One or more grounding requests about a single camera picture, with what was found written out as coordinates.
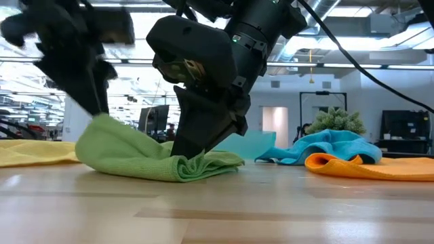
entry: yellow towel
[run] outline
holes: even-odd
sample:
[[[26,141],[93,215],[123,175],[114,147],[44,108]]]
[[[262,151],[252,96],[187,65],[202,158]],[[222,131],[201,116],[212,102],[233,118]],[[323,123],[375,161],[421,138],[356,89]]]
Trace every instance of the yellow towel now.
[[[0,167],[78,163],[75,143],[0,140]]]
[[[375,165],[364,165],[361,157],[351,161],[325,153],[315,153],[304,162],[316,174],[371,180],[434,181],[434,159],[386,159]]]

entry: desk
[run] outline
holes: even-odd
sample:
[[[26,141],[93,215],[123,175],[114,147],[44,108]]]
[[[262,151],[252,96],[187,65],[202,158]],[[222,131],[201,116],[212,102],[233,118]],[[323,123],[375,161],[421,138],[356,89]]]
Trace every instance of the desk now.
[[[431,244],[433,189],[251,161],[186,184],[80,164],[7,168],[0,235],[7,244]]]
[[[379,140],[377,146],[392,153],[426,154],[429,150],[427,140]]]

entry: led light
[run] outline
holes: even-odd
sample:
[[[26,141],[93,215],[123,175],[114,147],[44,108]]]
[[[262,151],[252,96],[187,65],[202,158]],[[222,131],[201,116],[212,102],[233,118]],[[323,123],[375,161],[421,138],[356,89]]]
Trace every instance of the led light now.
[[[433,65],[389,65],[387,68],[402,70],[434,70]]]

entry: person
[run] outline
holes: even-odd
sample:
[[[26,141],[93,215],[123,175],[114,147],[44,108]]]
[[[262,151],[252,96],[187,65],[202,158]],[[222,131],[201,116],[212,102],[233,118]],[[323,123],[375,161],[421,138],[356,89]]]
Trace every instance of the person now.
[[[167,140],[174,141],[175,140],[175,125],[170,123],[169,129],[167,129]]]
[[[306,130],[311,126],[310,123],[305,123],[302,127],[298,126],[297,127],[297,135],[294,139],[294,141],[292,143],[296,143],[296,141],[298,141],[298,139],[307,136],[307,132]]]

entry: orange towel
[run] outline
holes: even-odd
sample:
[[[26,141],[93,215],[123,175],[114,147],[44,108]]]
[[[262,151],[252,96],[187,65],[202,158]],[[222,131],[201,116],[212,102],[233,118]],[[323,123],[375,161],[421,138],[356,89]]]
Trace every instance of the orange towel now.
[[[315,153],[304,162],[316,174],[371,180],[434,181],[434,159],[386,159],[364,165],[361,157],[351,161],[325,153]]]

